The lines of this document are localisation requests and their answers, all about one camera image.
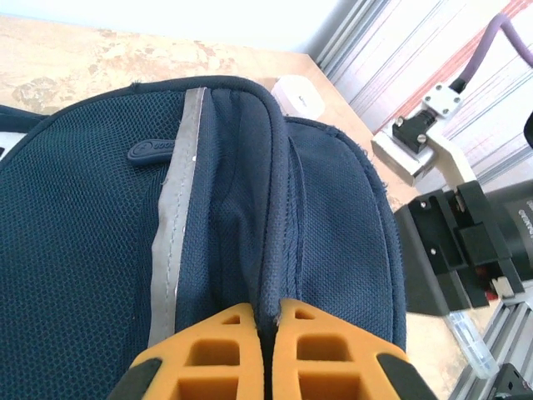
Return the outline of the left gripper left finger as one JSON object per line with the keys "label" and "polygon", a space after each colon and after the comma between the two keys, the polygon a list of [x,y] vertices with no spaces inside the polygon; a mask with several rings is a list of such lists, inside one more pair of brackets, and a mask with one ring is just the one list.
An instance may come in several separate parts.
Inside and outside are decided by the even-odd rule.
{"label": "left gripper left finger", "polygon": [[240,303],[141,352],[110,399],[263,399],[252,306]]}

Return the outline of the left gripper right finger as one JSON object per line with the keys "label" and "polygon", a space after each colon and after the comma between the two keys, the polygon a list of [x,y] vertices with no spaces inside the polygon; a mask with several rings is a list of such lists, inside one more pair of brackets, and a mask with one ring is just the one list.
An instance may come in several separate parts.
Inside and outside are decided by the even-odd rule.
{"label": "left gripper right finger", "polygon": [[406,353],[296,299],[281,302],[271,374],[275,399],[432,399]]}

